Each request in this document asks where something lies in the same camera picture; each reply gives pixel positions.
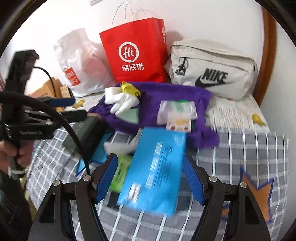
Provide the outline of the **black sleeved left forearm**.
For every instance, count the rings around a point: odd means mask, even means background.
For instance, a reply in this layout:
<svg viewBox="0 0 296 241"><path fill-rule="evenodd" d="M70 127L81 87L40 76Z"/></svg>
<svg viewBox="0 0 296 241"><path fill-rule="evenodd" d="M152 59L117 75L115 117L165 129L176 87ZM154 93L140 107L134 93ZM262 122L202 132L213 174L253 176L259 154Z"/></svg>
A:
<svg viewBox="0 0 296 241"><path fill-rule="evenodd" d="M20 181L1 172L1 240L27 240L31 226L30 207Z"/></svg>

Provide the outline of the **person's left hand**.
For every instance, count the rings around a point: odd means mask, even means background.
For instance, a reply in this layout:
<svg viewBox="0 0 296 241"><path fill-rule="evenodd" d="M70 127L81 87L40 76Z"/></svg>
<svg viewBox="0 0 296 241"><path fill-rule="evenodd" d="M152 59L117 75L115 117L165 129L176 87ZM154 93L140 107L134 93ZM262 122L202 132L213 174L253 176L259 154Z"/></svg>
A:
<svg viewBox="0 0 296 241"><path fill-rule="evenodd" d="M32 153L34 150L34 141L29 141L21 148L16 148L8 141L1 141L1 157L0 157L0 166L1 171L5 174L8 173L8 168L10 166L8 157L18 156L17 163L26 168L29 166L32 160Z"/></svg>

